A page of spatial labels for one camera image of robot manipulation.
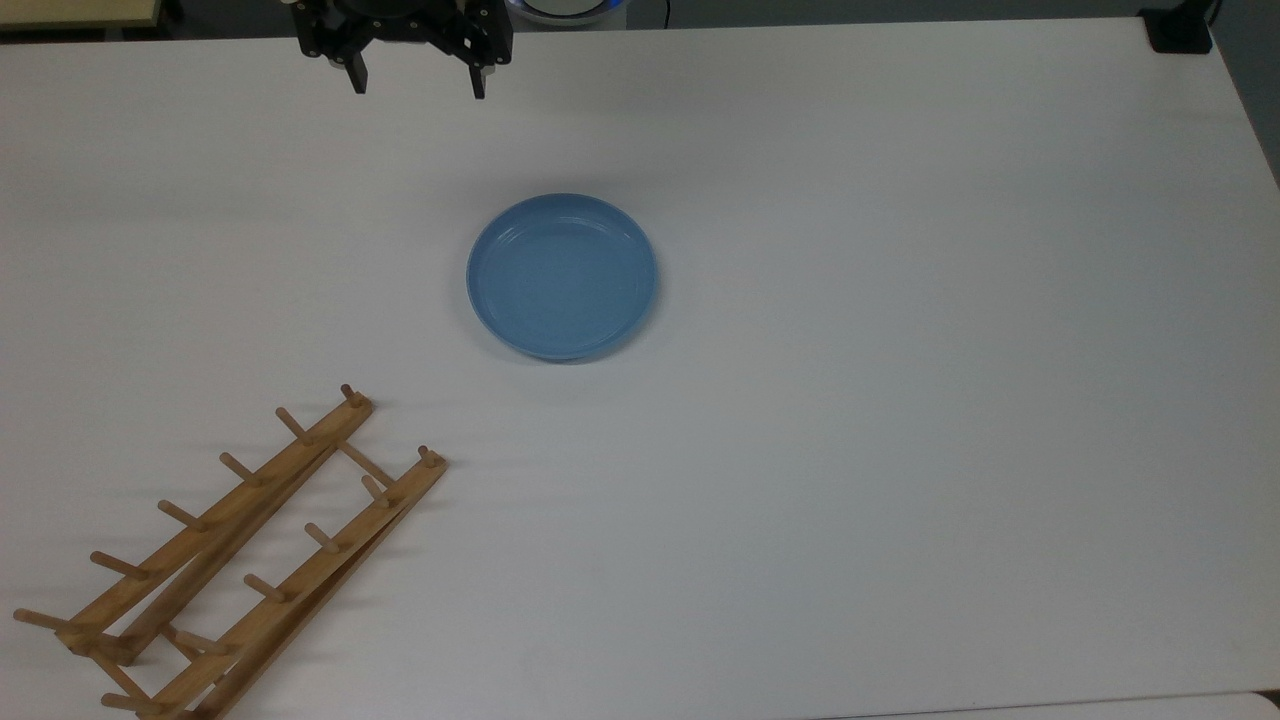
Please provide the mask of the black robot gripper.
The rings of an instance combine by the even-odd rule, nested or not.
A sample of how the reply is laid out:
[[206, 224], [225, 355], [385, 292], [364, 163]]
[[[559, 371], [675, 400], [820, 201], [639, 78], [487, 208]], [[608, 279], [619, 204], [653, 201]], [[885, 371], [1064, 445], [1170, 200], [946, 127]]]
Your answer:
[[366, 94], [364, 50], [372, 41], [425, 44], [468, 67], [476, 100], [486, 78], [512, 59], [515, 31], [503, 1], [292, 1], [291, 18], [305, 56], [342, 69]]

